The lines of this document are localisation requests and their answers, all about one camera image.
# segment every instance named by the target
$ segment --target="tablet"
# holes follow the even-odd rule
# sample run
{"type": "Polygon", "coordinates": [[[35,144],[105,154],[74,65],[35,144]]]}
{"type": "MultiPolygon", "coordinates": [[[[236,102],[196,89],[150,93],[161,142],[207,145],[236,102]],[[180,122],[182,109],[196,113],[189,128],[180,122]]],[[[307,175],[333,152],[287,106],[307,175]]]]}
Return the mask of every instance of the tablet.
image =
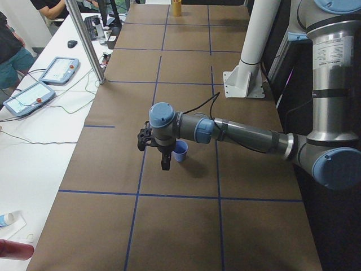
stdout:
{"type": "Polygon", "coordinates": [[[79,66],[79,59],[57,56],[46,68],[40,81],[46,84],[65,85],[79,66]]]}
{"type": "Polygon", "coordinates": [[[37,82],[15,96],[3,102],[3,105],[15,116],[28,115],[39,109],[55,96],[49,86],[37,82]]]}

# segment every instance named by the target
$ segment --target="person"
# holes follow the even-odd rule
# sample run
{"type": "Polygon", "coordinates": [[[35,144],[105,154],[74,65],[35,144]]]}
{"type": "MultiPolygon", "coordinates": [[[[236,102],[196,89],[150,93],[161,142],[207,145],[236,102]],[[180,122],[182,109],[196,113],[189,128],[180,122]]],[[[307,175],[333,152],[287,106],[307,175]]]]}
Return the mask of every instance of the person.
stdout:
{"type": "MultiPolygon", "coordinates": [[[[33,6],[49,20],[56,18],[65,19],[69,12],[65,5],[65,0],[30,0],[33,6]]],[[[99,7],[96,0],[86,0],[95,7],[99,7]]],[[[90,9],[85,6],[79,5],[80,12],[98,12],[95,9],[90,9]]]]}
{"type": "Polygon", "coordinates": [[[6,16],[0,11],[0,89],[16,88],[17,71],[26,74],[33,63],[24,40],[7,24],[6,16]]]}

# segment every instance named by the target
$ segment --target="black shirt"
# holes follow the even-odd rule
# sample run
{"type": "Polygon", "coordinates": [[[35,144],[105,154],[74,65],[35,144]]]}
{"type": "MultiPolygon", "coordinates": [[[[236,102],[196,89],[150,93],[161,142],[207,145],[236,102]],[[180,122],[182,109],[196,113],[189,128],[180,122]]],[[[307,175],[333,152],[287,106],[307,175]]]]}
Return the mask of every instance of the black shirt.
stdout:
{"type": "MultiPolygon", "coordinates": [[[[41,10],[43,7],[53,8],[60,2],[60,0],[31,0],[31,1],[37,10],[41,10]]],[[[57,18],[65,19],[68,16],[68,14],[69,12],[65,7],[57,18]]]]}
{"type": "Polygon", "coordinates": [[[23,46],[6,25],[6,16],[0,11],[0,64],[9,60],[23,46]]]}

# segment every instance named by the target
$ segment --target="keyboard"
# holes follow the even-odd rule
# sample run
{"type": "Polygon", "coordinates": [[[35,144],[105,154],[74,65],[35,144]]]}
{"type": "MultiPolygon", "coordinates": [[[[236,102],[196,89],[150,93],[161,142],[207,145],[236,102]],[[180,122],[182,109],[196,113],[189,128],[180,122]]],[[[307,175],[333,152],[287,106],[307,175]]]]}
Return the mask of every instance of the keyboard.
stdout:
{"type": "Polygon", "coordinates": [[[88,31],[89,33],[89,37],[92,41],[95,41],[96,40],[96,34],[95,34],[95,28],[94,26],[92,25],[92,21],[94,18],[98,18],[97,15],[94,15],[94,16],[90,16],[90,17],[86,17],[84,19],[84,23],[85,23],[85,27],[86,27],[86,30],[88,31]]]}

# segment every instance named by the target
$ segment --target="blue cup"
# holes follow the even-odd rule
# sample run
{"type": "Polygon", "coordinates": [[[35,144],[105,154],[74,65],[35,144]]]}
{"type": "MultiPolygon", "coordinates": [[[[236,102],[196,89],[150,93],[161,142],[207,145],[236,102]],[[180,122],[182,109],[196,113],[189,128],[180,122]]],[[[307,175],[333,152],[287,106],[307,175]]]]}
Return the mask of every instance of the blue cup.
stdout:
{"type": "Polygon", "coordinates": [[[175,149],[172,152],[173,157],[177,162],[182,162],[186,156],[188,151],[188,144],[183,140],[177,140],[175,143],[175,149]]]}

